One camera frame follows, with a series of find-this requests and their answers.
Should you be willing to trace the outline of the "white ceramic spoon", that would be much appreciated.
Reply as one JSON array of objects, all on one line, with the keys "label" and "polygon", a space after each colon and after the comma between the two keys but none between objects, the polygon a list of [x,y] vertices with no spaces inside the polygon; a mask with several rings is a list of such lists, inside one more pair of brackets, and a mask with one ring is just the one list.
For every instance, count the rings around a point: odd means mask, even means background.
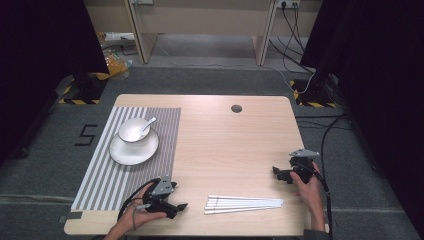
[{"label": "white ceramic spoon", "polygon": [[152,117],[142,128],[139,129],[139,133],[143,133],[147,128],[150,127],[157,120],[156,117]]}]

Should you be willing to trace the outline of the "grey tape strip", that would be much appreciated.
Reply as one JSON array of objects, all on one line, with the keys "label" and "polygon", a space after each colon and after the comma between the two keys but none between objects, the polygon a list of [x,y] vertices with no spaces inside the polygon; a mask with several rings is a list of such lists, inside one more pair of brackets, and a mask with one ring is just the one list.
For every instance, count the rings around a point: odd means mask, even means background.
[{"label": "grey tape strip", "polygon": [[59,223],[66,223],[68,220],[81,219],[82,214],[83,214],[82,211],[69,212],[66,215],[60,216],[59,219],[58,219],[58,222]]}]

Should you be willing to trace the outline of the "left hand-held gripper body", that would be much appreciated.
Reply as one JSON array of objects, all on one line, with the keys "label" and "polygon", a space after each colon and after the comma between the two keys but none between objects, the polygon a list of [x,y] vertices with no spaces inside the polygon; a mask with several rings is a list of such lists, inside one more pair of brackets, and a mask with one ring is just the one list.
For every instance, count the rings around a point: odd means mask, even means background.
[{"label": "left hand-held gripper body", "polygon": [[147,189],[143,194],[143,203],[147,212],[163,212],[176,214],[178,208],[167,202],[167,198],[174,191],[175,184],[169,176],[152,179],[146,183]]}]

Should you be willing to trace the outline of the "black curtain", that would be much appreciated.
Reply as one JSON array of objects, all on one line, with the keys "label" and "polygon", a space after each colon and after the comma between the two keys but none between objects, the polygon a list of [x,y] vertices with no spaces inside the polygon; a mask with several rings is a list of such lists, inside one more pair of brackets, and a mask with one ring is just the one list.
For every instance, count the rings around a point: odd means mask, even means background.
[{"label": "black curtain", "polygon": [[371,155],[424,240],[424,0],[322,0],[301,60],[335,75]]},{"label": "black curtain", "polygon": [[0,0],[0,165],[62,79],[107,71],[84,0]]}]

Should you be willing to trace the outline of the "white package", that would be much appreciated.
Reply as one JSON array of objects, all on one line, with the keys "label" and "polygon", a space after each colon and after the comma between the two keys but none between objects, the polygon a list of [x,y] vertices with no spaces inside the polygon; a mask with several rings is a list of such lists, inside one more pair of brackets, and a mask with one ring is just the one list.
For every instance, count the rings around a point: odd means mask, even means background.
[{"label": "white package", "polygon": [[126,45],[135,41],[133,33],[122,32],[101,32],[99,42],[102,47]]}]

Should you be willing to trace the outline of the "white round plate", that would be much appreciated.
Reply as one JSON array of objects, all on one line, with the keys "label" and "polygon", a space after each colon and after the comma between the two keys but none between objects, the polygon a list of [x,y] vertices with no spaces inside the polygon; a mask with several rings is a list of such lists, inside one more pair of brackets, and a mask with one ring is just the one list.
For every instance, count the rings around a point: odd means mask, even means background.
[{"label": "white round plate", "polygon": [[137,142],[125,142],[116,134],[109,145],[110,157],[122,165],[137,165],[149,160],[159,147],[159,136],[155,130]]}]

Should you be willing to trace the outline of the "white bowl with dark rim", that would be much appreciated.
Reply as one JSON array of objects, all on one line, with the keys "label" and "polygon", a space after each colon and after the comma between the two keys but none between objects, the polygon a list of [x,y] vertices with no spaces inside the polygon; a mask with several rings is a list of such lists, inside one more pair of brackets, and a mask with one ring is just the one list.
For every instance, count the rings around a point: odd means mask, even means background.
[{"label": "white bowl with dark rim", "polygon": [[131,118],[126,120],[118,130],[118,136],[125,142],[137,142],[145,138],[150,131],[150,127],[143,133],[139,133],[139,129],[142,128],[148,120],[143,118]]}]

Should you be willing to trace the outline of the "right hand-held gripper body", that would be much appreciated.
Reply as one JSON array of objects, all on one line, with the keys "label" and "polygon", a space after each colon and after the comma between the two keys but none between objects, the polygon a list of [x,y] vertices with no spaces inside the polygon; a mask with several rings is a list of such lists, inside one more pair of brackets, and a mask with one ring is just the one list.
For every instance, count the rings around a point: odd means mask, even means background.
[{"label": "right hand-held gripper body", "polygon": [[309,182],[314,173],[313,157],[318,157],[319,155],[319,152],[307,149],[298,149],[289,153],[292,170],[305,184]]}]

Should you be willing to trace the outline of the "light wooden desk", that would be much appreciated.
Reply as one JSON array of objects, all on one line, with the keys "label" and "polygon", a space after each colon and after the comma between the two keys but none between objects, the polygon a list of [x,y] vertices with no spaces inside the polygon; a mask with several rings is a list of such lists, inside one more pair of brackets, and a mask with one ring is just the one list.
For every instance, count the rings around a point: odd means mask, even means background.
[{"label": "light wooden desk", "polygon": [[300,0],[279,9],[276,0],[83,0],[97,32],[133,33],[139,60],[149,62],[159,34],[249,36],[256,63],[266,59],[272,36],[289,36],[296,23],[310,35],[323,0]]}]

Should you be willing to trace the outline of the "bundle of white chopsticks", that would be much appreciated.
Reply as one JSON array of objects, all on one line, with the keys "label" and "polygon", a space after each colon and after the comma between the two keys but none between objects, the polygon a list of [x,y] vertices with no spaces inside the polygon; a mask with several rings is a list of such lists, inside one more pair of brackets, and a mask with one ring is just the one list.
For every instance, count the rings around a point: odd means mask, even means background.
[{"label": "bundle of white chopsticks", "polygon": [[283,199],[209,195],[204,207],[204,214],[224,214],[244,211],[280,208]]}]

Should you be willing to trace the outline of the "white power socket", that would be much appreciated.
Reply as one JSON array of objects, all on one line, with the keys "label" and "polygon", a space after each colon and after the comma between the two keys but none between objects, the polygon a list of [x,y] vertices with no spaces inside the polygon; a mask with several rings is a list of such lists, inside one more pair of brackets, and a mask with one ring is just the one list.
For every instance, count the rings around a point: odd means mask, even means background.
[{"label": "white power socket", "polygon": [[300,0],[276,0],[279,9],[296,9],[300,5]]}]

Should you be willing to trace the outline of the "person's left hand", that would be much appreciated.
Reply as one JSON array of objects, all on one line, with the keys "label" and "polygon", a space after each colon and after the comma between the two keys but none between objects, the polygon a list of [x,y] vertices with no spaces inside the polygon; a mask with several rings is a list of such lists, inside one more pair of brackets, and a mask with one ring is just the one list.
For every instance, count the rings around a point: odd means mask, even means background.
[{"label": "person's left hand", "polygon": [[129,205],[126,207],[123,215],[116,224],[117,229],[125,234],[128,231],[136,230],[138,227],[144,225],[147,222],[163,219],[166,214],[163,212],[147,212],[145,209],[140,209],[139,206],[143,205],[144,202],[142,197],[148,190],[151,184],[143,187],[131,200]]}]

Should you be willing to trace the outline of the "black metal stand base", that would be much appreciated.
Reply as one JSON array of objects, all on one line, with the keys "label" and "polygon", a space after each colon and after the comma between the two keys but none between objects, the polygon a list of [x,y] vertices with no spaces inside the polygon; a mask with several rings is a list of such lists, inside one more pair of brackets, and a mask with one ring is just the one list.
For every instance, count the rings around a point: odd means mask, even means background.
[{"label": "black metal stand base", "polygon": [[85,78],[72,78],[59,99],[60,104],[91,105],[98,104],[106,80],[100,80],[95,74],[87,74]]},{"label": "black metal stand base", "polygon": [[335,108],[336,104],[325,88],[315,90],[306,79],[293,79],[289,82],[297,105],[315,108]]}]

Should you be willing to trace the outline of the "grey white striped placemat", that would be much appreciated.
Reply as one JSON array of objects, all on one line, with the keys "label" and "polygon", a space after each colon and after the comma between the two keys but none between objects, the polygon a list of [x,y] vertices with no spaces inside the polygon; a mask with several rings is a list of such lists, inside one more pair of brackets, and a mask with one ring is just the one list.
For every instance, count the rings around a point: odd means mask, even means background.
[{"label": "grey white striped placemat", "polygon": [[[117,211],[123,202],[142,184],[159,176],[171,176],[181,110],[179,108],[114,107],[71,206],[73,210]],[[118,135],[121,125],[133,118],[155,117],[152,132],[158,143],[152,151],[138,148],[134,164],[120,164],[115,158],[122,154]]]}]

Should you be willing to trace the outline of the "person's right hand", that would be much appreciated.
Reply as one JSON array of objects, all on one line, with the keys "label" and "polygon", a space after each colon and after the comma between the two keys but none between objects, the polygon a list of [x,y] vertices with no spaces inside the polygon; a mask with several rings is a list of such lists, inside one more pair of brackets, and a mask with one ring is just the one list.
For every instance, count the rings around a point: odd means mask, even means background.
[{"label": "person's right hand", "polygon": [[304,183],[300,176],[294,171],[290,172],[290,176],[297,186],[298,192],[296,196],[300,196],[302,201],[307,205],[311,212],[322,211],[322,199],[320,182],[316,176],[312,176],[308,183]]}]

